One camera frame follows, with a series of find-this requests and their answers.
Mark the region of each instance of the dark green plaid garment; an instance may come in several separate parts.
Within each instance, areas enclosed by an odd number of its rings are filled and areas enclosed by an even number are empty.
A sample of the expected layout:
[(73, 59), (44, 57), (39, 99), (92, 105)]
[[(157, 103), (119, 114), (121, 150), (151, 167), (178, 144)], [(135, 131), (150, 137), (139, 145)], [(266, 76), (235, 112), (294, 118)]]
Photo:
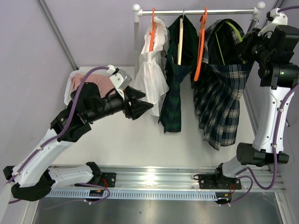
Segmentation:
[[(253, 65), (252, 62), (244, 63), (239, 57), (235, 46), (240, 40), (226, 21), (244, 36), (242, 28), (230, 19), (210, 26), (206, 30), (200, 77), (192, 84), (199, 127), (204, 131), (203, 140), (217, 150), (235, 143), (240, 115), (239, 99)], [(216, 31), (223, 59), (215, 38)]]
[(183, 48), (181, 65), (178, 60), (179, 23), (178, 17), (169, 27), (169, 50), (166, 61), (166, 82), (169, 91), (166, 94), (159, 121), (164, 126), (165, 132), (180, 132), (182, 125), (181, 118), (181, 97), (180, 83), (189, 73), (194, 73), (197, 65), (198, 36), (195, 27), (185, 16), (183, 20)]

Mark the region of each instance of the black and white plaid shirt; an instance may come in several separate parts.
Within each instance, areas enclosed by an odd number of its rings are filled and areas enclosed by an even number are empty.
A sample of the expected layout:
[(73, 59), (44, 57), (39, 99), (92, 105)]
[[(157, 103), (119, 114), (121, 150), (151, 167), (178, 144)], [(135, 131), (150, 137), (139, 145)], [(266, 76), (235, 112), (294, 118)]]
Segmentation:
[[(215, 32), (222, 48), (221, 60), (216, 55), (219, 47), (214, 38)], [(235, 143), (240, 115), (239, 99), (253, 65), (252, 62), (243, 62), (237, 55), (235, 45), (240, 42), (240, 36), (244, 36), (242, 28), (230, 19), (210, 26), (206, 30), (200, 77), (193, 83), (195, 111), (199, 116), (199, 128), (204, 131), (203, 140), (217, 150)]]

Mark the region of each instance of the white basket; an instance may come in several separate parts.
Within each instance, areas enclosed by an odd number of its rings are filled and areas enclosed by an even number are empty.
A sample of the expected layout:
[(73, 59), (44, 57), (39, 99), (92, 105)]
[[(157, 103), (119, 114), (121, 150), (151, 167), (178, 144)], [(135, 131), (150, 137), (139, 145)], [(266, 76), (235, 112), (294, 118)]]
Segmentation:
[[(68, 105), (69, 102), (71, 101), (71, 93), (73, 92), (72, 89), (71, 89), (71, 87), (72, 87), (71, 78), (76, 76), (77, 74), (86, 75), (86, 73), (92, 68), (93, 67), (88, 67), (88, 69), (81, 69), (80, 68), (79, 70), (73, 71), (70, 74), (69, 80), (67, 81), (67, 84), (66, 84), (65, 93), (64, 93), (64, 104), (65, 105)], [(105, 74), (107, 76), (110, 76), (110, 74), (108, 74), (105, 70), (97, 70), (97, 71), (93, 72), (93, 75), (105, 75)]]

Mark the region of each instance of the perforated metal strip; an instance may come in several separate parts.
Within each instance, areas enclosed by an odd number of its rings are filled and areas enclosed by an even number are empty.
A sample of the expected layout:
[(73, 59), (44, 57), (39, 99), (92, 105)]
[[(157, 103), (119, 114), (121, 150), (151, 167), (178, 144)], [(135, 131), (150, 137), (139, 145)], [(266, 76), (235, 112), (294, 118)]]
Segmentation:
[[(110, 190), (111, 199), (142, 199), (142, 200), (182, 200), (182, 201), (216, 201), (214, 192), (198, 191), (154, 191), (154, 190)], [(101, 198), (89, 196), (88, 189), (54, 189), (47, 197), (64, 198)]]

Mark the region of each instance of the garment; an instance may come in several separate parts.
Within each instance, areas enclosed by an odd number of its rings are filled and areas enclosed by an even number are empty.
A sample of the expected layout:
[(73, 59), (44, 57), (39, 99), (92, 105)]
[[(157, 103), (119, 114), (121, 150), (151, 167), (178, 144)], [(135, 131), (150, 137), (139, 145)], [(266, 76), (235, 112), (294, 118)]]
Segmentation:
[(178, 60), (179, 24), (178, 17), (169, 27), (170, 47), (167, 52), (166, 82), (169, 91), (163, 103), (159, 121), (164, 126), (165, 132), (180, 132), (182, 125), (180, 83), (189, 74), (194, 73), (197, 65), (198, 36), (195, 27), (186, 16), (183, 20), (183, 47), (181, 65)]
[(159, 104), (163, 103), (164, 95), (169, 90), (166, 83), (163, 65), (161, 60), (161, 52), (168, 50), (168, 30), (164, 21), (158, 17), (154, 18), (156, 23), (154, 47), (150, 49), (150, 32), (152, 24), (144, 36), (145, 45), (139, 55), (140, 68), (134, 82), (134, 88), (141, 90), (146, 94), (142, 100), (152, 103), (154, 107), (150, 109), (150, 113), (154, 116), (160, 115)]
[(236, 51), (244, 32), (233, 20), (214, 23), (206, 30), (203, 67), (193, 83), (194, 105), (203, 140), (215, 149), (235, 143), (240, 102), (253, 62)]
[[(84, 78), (83, 74), (76, 74), (71, 78), (72, 91), (75, 91), (80, 85), (82, 79)], [(99, 87), (101, 97), (104, 97), (111, 89), (114, 88), (109, 77), (101, 76), (101, 75), (90, 75), (87, 80), (87, 83), (95, 83)]]

